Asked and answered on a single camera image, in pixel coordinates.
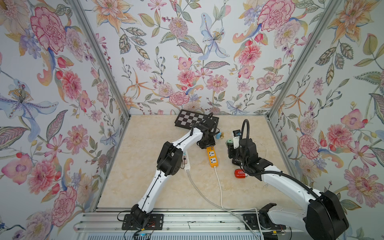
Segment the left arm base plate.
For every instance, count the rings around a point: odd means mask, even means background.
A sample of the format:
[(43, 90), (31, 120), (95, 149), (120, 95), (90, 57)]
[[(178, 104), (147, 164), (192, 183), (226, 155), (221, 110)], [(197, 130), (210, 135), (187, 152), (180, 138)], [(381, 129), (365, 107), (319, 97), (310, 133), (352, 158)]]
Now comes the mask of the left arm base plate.
[(135, 219), (131, 214), (126, 214), (122, 223), (122, 230), (162, 230), (164, 224), (163, 214), (150, 214), (142, 220)]

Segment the red electric shaver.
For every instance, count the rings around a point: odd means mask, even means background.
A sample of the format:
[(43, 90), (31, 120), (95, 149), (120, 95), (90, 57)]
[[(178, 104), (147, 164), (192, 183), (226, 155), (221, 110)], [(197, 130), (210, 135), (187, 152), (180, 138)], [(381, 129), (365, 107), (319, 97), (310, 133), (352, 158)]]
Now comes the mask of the red electric shaver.
[(234, 175), (237, 179), (245, 179), (248, 175), (241, 169), (236, 169)]

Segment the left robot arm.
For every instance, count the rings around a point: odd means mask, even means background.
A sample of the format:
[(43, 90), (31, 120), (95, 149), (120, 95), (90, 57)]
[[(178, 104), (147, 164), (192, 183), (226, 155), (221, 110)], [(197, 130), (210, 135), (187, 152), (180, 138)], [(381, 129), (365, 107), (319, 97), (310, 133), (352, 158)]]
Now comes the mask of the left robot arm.
[(214, 135), (218, 121), (213, 114), (205, 116), (195, 123), (190, 131), (174, 142), (165, 142), (157, 159), (157, 170), (151, 184), (137, 204), (132, 206), (130, 216), (135, 224), (144, 228), (150, 219), (156, 200), (164, 188), (168, 178), (174, 176), (182, 166), (183, 154), (194, 144), (201, 149), (214, 146)]

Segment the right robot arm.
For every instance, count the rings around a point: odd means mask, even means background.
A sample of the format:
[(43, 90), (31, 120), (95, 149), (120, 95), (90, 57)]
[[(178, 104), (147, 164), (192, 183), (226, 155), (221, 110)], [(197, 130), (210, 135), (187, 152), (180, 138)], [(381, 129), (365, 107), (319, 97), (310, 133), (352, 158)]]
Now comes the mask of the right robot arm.
[(259, 156), (252, 139), (228, 140), (226, 146), (233, 164), (240, 166), (248, 176), (275, 187), (300, 206), (299, 210), (284, 210), (270, 203), (260, 209), (268, 221), (306, 232), (314, 240), (336, 240), (349, 229), (349, 221), (336, 194), (313, 189), (285, 174)]

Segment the light green USB charger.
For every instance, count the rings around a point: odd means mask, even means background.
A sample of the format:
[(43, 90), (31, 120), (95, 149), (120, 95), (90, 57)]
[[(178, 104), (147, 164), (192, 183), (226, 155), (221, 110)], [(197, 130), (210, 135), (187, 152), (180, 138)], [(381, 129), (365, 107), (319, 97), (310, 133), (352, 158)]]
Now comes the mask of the light green USB charger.
[(233, 148), (234, 147), (233, 140), (227, 140), (226, 141), (226, 146), (227, 146), (228, 149)]

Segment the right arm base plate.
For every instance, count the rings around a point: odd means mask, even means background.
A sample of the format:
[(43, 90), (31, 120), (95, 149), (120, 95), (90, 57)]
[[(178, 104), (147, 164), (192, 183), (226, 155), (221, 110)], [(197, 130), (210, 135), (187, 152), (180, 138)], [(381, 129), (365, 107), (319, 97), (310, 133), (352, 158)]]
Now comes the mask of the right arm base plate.
[(249, 229), (249, 227), (251, 227), (252, 230), (259, 230), (259, 225), (262, 230), (268, 231), (281, 231), (287, 229), (287, 227), (284, 225), (274, 224), (267, 214), (243, 214), (243, 219), (247, 223), (247, 230)]

